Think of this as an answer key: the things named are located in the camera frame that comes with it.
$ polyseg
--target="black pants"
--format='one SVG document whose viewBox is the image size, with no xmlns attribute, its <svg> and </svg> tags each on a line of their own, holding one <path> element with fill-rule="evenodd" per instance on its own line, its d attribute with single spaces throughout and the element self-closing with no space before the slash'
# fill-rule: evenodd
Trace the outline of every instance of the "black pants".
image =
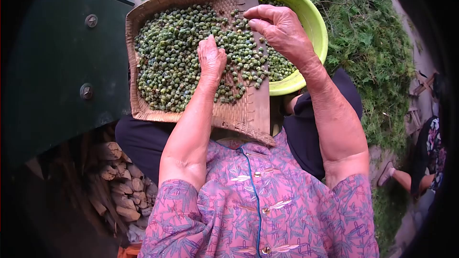
<svg viewBox="0 0 459 258">
<path fill-rule="evenodd" d="M 362 103 L 349 76 L 340 68 L 332 80 L 360 119 Z M 294 115 L 284 118 L 290 151 L 305 171 L 322 180 L 325 176 L 324 164 L 309 93 L 304 93 L 298 98 L 294 111 Z M 174 127 L 174 123 L 141 121 L 128 115 L 119 120 L 115 130 L 117 142 L 122 150 L 156 184 L 161 154 Z"/>
</svg>

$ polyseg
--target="woven bamboo tray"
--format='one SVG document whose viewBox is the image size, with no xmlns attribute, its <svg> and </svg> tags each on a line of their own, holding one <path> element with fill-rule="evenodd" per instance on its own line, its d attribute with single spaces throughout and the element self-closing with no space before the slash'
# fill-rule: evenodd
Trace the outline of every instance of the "woven bamboo tray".
<svg viewBox="0 0 459 258">
<path fill-rule="evenodd" d="M 213 3 L 213 9 L 219 12 L 224 10 L 221 16 L 231 20 L 230 12 L 239 9 L 243 12 L 252 6 L 258 5 L 258 0 L 148 0 L 133 9 L 126 16 L 126 45 L 129 55 L 130 101 L 132 115 L 136 119 L 177 122 L 182 113 L 163 112 L 150 110 L 148 103 L 142 98 L 137 89 L 137 64 L 139 61 L 137 52 L 134 50 L 134 37 L 138 35 L 139 29 L 144 22 L 151 19 L 152 15 L 168 8 L 187 8 L 193 4 Z M 254 32 L 254 38 L 258 42 L 260 35 Z M 232 81 L 231 74 L 226 74 L 227 81 Z M 253 83 L 246 86 L 247 91 L 236 104 L 213 104 L 212 126 L 235 130 L 246 134 L 267 145 L 274 145 L 274 139 L 269 135 L 269 83 L 265 80 L 260 89 L 255 89 Z"/>
</svg>

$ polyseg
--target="slipper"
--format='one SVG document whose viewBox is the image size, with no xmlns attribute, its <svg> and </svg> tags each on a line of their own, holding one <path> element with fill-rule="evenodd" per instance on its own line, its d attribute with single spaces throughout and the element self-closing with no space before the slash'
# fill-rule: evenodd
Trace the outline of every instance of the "slipper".
<svg viewBox="0 0 459 258">
<path fill-rule="evenodd" d="M 393 167 L 394 165 L 392 164 L 392 162 L 388 162 L 386 164 L 386 167 L 384 168 L 382 175 L 378 179 L 378 186 L 382 186 L 391 177 L 391 175 L 389 174 L 389 169 Z"/>
</svg>

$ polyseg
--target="lime green plastic basin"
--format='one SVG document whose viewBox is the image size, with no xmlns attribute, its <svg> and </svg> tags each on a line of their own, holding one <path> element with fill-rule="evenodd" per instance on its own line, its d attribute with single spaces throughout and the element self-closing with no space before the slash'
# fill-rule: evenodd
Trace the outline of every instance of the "lime green plastic basin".
<svg viewBox="0 0 459 258">
<path fill-rule="evenodd" d="M 286 3 L 298 15 L 304 30 L 313 43 L 314 51 L 322 63 L 328 51 L 328 36 L 325 22 L 310 0 L 278 0 Z M 269 95 L 290 94 L 306 86 L 303 76 L 296 70 L 287 78 L 269 83 Z"/>
</svg>

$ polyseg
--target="elderly woman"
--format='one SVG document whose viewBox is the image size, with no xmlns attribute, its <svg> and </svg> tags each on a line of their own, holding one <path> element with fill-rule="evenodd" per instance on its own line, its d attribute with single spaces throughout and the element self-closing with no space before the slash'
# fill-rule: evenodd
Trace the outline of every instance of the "elderly woman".
<svg viewBox="0 0 459 258">
<path fill-rule="evenodd" d="M 286 104 L 274 147 L 209 140 L 226 54 L 213 37 L 201 41 L 201 79 L 178 123 L 126 117 L 116 129 L 159 186 L 139 256 L 378 256 L 355 87 L 343 70 L 328 76 L 289 8 L 259 5 L 244 17 L 297 66 L 308 93 Z"/>
</svg>

